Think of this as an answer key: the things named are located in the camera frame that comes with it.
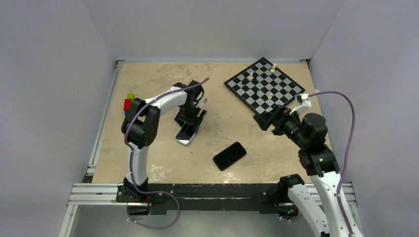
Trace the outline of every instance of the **black smartphone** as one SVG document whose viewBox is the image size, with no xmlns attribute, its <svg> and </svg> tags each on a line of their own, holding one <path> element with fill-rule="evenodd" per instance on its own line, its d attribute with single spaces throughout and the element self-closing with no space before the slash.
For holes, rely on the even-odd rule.
<svg viewBox="0 0 419 237">
<path fill-rule="evenodd" d="M 231 146 L 218 153 L 212 159 L 217 167 L 223 171 L 234 164 L 240 158 L 246 155 L 246 150 L 239 142 L 233 143 Z"/>
</svg>

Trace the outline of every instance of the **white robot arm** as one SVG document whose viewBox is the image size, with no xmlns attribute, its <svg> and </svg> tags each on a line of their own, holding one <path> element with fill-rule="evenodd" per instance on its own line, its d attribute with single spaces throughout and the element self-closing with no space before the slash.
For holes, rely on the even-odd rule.
<svg viewBox="0 0 419 237">
<path fill-rule="evenodd" d="M 300 163 L 316 187 L 324 211 L 313 200 L 297 174 L 281 177 L 278 188 L 268 194 L 272 199 L 291 200 L 317 237 L 362 237 L 344 193 L 341 192 L 339 197 L 337 196 L 339 166 L 333 152 L 324 144 L 327 133 L 326 120 L 321 115 L 310 113 L 300 121 L 298 113 L 310 109 L 311 102 L 308 94 L 297 95 L 296 100 L 297 106 L 293 110 L 276 107 L 253 118 L 262 130 L 266 131 L 272 124 L 275 126 L 272 130 L 274 135 L 285 134 L 301 148 L 298 152 Z M 338 198 L 342 201 L 346 216 L 339 207 Z M 352 235 L 345 218 L 350 223 Z"/>
<path fill-rule="evenodd" d="M 196 83 L 196 81 L 192 81 L 189 85 L 194 85 Z M 176 91 L 184 87 L 186 87 L 186 85 L 177 83 L 168 91 Z M 180 111 L 177 114 L 175 121 L 180 126 L 191 126 L 191 129 L 194 129 L 195 133 L 198 132 L 199 126 L 206 114 L 206 111 L 202 110 L 201 114 L 198 116 L 203 103 L 206 102 L 206 98 L 203 98 L 203 95 L 197 100 L 197 97 L 201 92 L 203 93 L 203 88 L 198 86 L 193 90 L 171 93 L 157 102 L 150 104 L 149 109 L 147 109 L 146 114 L 144 114 L 146 116 L 144 122 L 135 122 L 130 131 L 131 137 L 128 136 L 131 139 L 128 141 L 133 147 L 132 172 L 137 185 L 141 186 L 144 183 L 147 183 L 148 150 L 151 143 L 156 138 L 159 118 L 162 115 L 176 107 L 180 107 Z M 134 99 L 124 120 L 122 126 L 123 132 L 126 130 L 127 124 L 131 122 L 132 116 L 136 114 L 142 106 L 154 101 L 156 97 L 146 100 L 141 100 L 139 98 Z M 129 168 L 124 180 L 124 183 L 126 182 L 128 182 L 129 185 L 134 184 Z"/>
</svg>

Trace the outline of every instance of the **phone screen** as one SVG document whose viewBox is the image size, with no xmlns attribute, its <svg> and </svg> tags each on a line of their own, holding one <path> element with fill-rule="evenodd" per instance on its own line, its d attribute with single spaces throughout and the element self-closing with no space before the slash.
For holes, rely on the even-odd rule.
<svg viewBox="0 0 419 237">
<path fill-rule="evenodd" d="M 212 159 L 217 167 L 223 171 L 246 155 L 246 150 L 239 142 L 233 143 Z"/>
<path fill-rule="evenodd" d="M 185 124 L 182 126 L 182 128 L 176 135 L 175 140 L 180 142 L 183 145 L 188 145 L 194 136 L 195 136 L 194 127 Z"/>
</svg>

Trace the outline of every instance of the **beige tabletop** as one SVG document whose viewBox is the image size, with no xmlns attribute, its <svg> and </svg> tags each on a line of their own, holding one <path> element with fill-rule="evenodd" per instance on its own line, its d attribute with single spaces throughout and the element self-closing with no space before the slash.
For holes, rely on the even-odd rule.
<svg viewBox="0 0 419 237">
<path fill-rule="evenodd" d="M 208 111 L 200 131 L 188 146 L 174 140 L 180 127 L 173 109 L 161 117 L 158 135 L 151 145 L 147 171 L 150 183 L 273 183 L 281 176 L 300 174 L 309 181 L 298 161 L 298 147 L 286 136 L 261 131 L 254 113 L 223 84 L 249 66 L 248 63 L 149 64 L 125 63 L 115 89 L 103 142 L 93 177 L 94 183 L 119 183 L 127 171 L 128 149 L 121 125 L 127 93 L 147 99 L 168 90 L 174 83 L 202 81 Z M 279 63 L 278 68 L 306 89 L 315 92 L 306 63 Z M 295 107 L 295 101 L 288 105 Z M 310 112 L 321 114 L 316 98 Z M 225 171 L 212 161 L 234 142 L 240 142 L 247 155 Z"/>
</svg>

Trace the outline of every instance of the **white wall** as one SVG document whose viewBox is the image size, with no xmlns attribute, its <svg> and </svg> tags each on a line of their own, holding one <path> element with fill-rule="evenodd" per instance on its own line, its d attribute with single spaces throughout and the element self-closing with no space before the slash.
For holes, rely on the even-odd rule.
<svg viewBox="0 0 419 237">
<path fill-rule="evenodd" d="M 0 236 L 55 237 L 114 62 L 81 0 L 0 5 Z"/>
<path fill-rule="evenodd" d="M 116 59 L 311 58 L 344 0 L 84 0 Z"/>
<path fill-rule="evenodd" d="M 353 181 L 369 237 L 418 236 L 419 1 L 346 0 L 311 61 L 318 90 L 353 101 Z M 342 165 L 350 110 L 319 98 Z"/>
</svg>

